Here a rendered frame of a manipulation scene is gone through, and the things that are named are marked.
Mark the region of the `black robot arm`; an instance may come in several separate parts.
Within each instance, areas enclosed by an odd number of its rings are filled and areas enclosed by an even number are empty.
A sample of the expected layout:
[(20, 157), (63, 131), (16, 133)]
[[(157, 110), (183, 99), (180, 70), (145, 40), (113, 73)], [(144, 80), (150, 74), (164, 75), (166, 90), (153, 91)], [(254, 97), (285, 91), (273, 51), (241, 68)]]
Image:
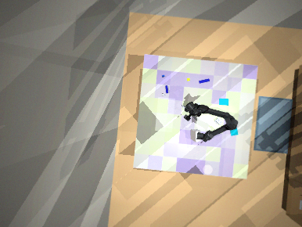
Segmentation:
[(205, 132), (205, 134), (203, 134), (201, 132), (197, 133), (196, 139), (201, 139), (204, 142), (211, 140), (214, 136), (216, 136), (222, 132), (225, 132), (227, 130), (231, 131), (231, 130), (236, 129), (237, 124), (238, 124), (238, 121), (232, 115), (230, 115), (230, 113), (223, 112), (220, 110), (214, 110), (203, 104), (195, 105), (193, 102), (188, 103), (185, 107), (185, 112), (190, 112), (190, 111), (192, 111), (193, 115), (197, 115), (198, 117), (200, 117), (202, 114), (211, 114), (211, 115), (214, 115), (217, 117), (222, 117), (225, 119), (226, 124), (221, 126), (220, 128), (217, 128), (213, 131), (209, 130), (209, 131)]

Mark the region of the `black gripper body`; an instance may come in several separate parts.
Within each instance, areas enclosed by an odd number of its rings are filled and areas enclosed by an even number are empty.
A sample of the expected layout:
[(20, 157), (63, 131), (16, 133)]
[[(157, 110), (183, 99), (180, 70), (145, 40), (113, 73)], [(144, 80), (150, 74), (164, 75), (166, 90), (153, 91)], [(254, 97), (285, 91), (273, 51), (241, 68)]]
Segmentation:
[[(190, 113), (189, 113), (189, 115), (185, 115), (184, 116), (184, 118), (187, 120), (187, 121), (189, 121), (191, 118), (191, 116), (192, 116), (193, 114), (192, 114), (192, 111), (190, 111)], [(195, 116), (195, 115), (193, 115), (193, 116)]]

